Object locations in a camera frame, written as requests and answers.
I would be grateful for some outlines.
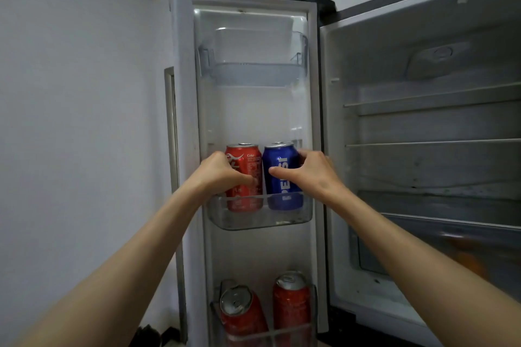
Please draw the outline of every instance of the silver can top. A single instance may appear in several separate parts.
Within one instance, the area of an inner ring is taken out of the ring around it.
[[[286,291],[299,291],[307,286],[306,278],[299,271],[285,271],[275,282]]]
[[[248,311],[252,304],[253,295],[245,285],[226,290],[220,300],[220,308],[228,316],[237,316]]]
[[[248,148],[248,147],[258,147],[258,144],[251,144],[251,143],[237,143],[237,144],[228,144],[226,147],[229,148]]]
[[[264,146],[264,148],[282,148],[290,146],[293,146],[293,143],[291,141],[276,141],[275,143],[271,143],[267,146]]]

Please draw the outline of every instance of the coca-cola can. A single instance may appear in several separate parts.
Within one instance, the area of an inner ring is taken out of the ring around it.
[[[257,294],[245,285],[227,289],[220,297],[221,322],[228,334],[230,347],[264,347],[266,339],[238,340],[233,336],[249,336],[268,331],[268,324]]]
[[[273,286],[273,323],[275,329],[311,324],[311,291],[299,271],[285,271]],[[277,347],[310,346],[311,326],[278,335]]]
[[[262,154],[257,144],[239,143],[226,147],[226,157],[230,166],[243,174],[257,179],[253,187],[238,185],[226,191],[228,198],[262,195]],[[260,210],[264,204],[262,198],[228,200],[228,209],[233,212]]]

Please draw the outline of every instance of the soda can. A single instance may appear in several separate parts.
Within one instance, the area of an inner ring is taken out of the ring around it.
[[[227,289],[220,297],[221,322],[228,334],[230,347],[264,347],[266,338],[241,341],[233,336],[249,336],[268,331],[261,301],[257,294],[245,285]]]
[[[292,192],[302,192],[302,190],[296,184],[288,180],[275,178],[269,173],[271,166],[281,166],[288,169],[300,167],[300,155],[293,146],[293,143],[279,141],[265,146],[262,162],[264,165],[264,177],[266,179],[266,193],[268,195],[273,193],[288,193],[288,195],[269,197],[269,208],[272,210],[287,211],[302,207],[304,203],[302,193],[292,194]]]
[[[273,323],[275,329],[311,324],[311,291],[299,271],[286,271],[273,286]],[[310,346],[312,327],[304,327],[276,337],[277,347]]]
[[[254,187],[238,185],[226,191],[228,198],[262,195],[262,155],[257,144],[239,143],[226,147],[226,157],[232,168],[257,179]],[[233,212],[260,210],[263,206],[261,198],[229,200],[228,209]]]

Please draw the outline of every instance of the blue soda can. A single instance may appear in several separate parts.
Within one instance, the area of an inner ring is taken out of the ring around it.
[[[290,142],[277,142],[264,147],[262,154],[264,167],[264,177],[266,180],[266,193],[288,193],[288,195],[277,195],[268,198],[268,206],[272,210],[296,210],[302,207],[304,197],[302,193],[291,194],[292,192],[302,192],[294,183],[288,180],[279,180],[269,173],[271,166],[281,166],[287,169],[300,167],[300,155]]]

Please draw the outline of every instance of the person's left arm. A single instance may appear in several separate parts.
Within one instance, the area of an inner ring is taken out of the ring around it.
[[[194,215],[213,194],[251,185],[213,153],[122,248],[62,298],[20,347],[127,347]]]

